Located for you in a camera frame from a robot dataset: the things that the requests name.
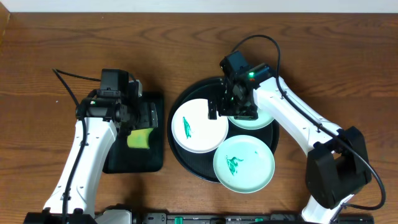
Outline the yellow green-stained sponge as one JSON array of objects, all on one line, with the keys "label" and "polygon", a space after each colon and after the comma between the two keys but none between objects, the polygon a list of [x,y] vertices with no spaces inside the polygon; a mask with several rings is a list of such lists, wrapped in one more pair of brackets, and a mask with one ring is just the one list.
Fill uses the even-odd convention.
[{"label": "yellow green-stained sponge", "polygon": [[133,149],[149,149],[149,136],[153,130],[153,128],[147,128],[131,131],[127,137],[127,146]]}]

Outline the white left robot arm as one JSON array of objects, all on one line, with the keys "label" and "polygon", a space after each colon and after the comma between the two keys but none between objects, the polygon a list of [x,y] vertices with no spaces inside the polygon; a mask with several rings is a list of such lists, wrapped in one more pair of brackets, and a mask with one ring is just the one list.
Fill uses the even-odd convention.
[{"label": "white left robot arm", "polygon": [[76,108],[75,136],[57,187],[44,209],[70,222],[95,215],[102,173],[156,172],[164,156],[164,96],[140,84],[93,90]]}]

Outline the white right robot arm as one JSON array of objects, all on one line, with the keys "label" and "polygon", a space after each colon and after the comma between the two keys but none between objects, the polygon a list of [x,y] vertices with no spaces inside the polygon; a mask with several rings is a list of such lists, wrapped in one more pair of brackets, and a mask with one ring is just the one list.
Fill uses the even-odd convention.
[{"label": "white right robot arm", "polygon": [[268,112],[307,156],[305,182],[311,197],[301,217],[310,223],[333,223],[349,200],[371,181],[372,167],[363,134],[341,129],[303,102],[283,78],[259,72],[225,77],[208,101],[209,117],[254,119]]}]

